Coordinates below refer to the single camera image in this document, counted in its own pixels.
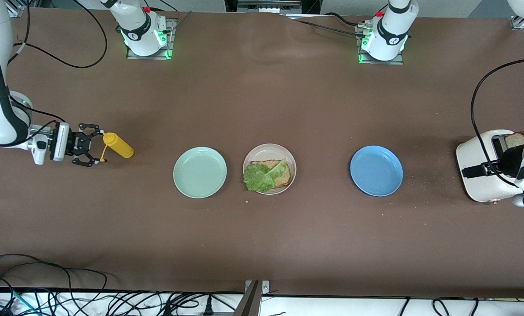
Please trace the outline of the brown bread slice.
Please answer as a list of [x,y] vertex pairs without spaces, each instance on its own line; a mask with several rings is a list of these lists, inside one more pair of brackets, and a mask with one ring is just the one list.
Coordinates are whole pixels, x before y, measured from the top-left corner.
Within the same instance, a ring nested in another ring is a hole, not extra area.
[[504,143],[506,149],[511,149],[517,146],[524,145],[524,131],[514,132],[512,134],[504,136]]
[[[269,169],[273,169],[279,163],[280,163],[280,160],[266,160],[266,161],[260,162],[260,164],[267,166]],[[286,187],[288,186],[288,184],[290,184],[290,182],[291,182],[291,170],[290,170],[289,165],[286,163],[284,173],[280,177],[277,177],[274,179],[274,183],[275,183],[274,189]]]

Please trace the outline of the yellow squeeze bottle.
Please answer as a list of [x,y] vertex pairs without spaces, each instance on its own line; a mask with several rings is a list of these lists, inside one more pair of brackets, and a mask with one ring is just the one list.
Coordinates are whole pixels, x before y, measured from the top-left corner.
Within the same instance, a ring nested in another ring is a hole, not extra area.
[[131,158],[134,155],[134,149],[116,133],[107,132],[103,134],[103,143],[105,147],[102,150],[99,162],[106,162],[105,152],[111,149],[123,158]]

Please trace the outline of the green lettuce leaf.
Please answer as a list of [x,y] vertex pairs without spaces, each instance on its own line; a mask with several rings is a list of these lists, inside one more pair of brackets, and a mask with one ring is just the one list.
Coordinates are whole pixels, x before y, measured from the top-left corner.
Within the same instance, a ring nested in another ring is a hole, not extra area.
[[285,171],[286,158],[273,169],[260,164],[262,161],[250,162],[244,170],[243,182],[249,191],[260,193],[269,192],[274,189],[274,179],[280,177]]

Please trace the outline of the blue plate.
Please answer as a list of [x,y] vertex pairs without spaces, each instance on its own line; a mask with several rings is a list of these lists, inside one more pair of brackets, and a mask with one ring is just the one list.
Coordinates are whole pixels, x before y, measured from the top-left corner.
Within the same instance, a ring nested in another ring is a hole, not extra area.
[[350,160],[349,171],[355,186],[374,197],[393,194],[404,180],[398,156],[388,148],[376,145],[357,150]]

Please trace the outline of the mint green plate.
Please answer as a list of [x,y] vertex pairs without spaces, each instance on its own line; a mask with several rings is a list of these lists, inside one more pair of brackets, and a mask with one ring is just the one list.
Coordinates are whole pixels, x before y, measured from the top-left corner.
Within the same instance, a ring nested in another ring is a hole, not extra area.
[[217,150],[194,147],[184,152],[173,169],[176,188],[189,198],[207,198],[218,192],[227,178],[227,164]]

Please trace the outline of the beige plate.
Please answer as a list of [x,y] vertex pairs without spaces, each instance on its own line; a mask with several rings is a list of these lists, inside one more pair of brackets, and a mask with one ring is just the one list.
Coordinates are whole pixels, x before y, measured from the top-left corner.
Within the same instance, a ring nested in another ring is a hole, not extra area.
[[[292,154],[284,147],[277,144],[262,144],[249,152],[246,156],[243,164],[242,174],[250,162],[265,161],[265,160],[282,160],[286,158],[288,165],[291,170],[291,182],[294,181],[296,176],[296,161]],[[265,195],[274,195],[286,190],[286,187],[270,190],[269,192],[260,193]]]

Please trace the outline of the white toaster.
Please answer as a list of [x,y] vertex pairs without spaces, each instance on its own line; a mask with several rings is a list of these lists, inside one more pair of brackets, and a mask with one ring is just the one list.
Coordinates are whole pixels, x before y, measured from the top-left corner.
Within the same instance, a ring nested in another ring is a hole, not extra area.
[[[507,129],[495,129],[480,134],[467,142],[459,144],[456,149],[457,163],[461,170],[477,166],[485,162],[500,161],[507,150],[504,136],[514,133]],[[489,174],[477,178],[463,178],[463,184],[469,197],[477,202],[490,203],[524,194],[521,188],[515,186],[516,176]]]

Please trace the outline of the black equipment box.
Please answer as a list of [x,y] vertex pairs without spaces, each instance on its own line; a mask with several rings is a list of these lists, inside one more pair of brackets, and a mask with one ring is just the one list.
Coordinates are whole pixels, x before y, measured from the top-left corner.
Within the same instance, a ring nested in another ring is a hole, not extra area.
[[230,12],[320,14],[323,0],[225,0]]

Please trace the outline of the grey metal bar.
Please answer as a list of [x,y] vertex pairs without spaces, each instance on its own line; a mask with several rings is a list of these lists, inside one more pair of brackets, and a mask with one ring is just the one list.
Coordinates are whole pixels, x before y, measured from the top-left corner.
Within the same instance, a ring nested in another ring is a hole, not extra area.
[[232,316],[259,316],[263,289],[261,280],[251,281]]

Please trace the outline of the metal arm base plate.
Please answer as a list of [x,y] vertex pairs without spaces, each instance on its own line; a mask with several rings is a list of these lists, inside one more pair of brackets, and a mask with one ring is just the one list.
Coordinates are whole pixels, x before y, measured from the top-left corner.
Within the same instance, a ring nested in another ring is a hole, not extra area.
[[404,59],[402,51],[408,36],[401,41],[398,40],[395,45],[390,45],[382,36],[376,34],[373,20],[366,20],[358,23],[355,28],[358,37],[358,61],[360,64],[376,65],[402,65]]
[[127,59],[171,60],[175,43],[177,20],[159,18],[144,38],[127,45]]

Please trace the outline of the small metal bracket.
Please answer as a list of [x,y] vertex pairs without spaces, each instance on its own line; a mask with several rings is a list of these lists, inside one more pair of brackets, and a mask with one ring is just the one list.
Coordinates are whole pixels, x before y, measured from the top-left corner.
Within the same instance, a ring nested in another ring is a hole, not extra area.
[[[248,290],[250,284],[253,282],[253,280],[246,280],[245,281],[245,292],[246,290]],[[269,294],[270,293],[270,281],[269,280],[260,280],[260,284],[261,284],[261,292],[262,292],[262,295],[266,295],[266,294]]]

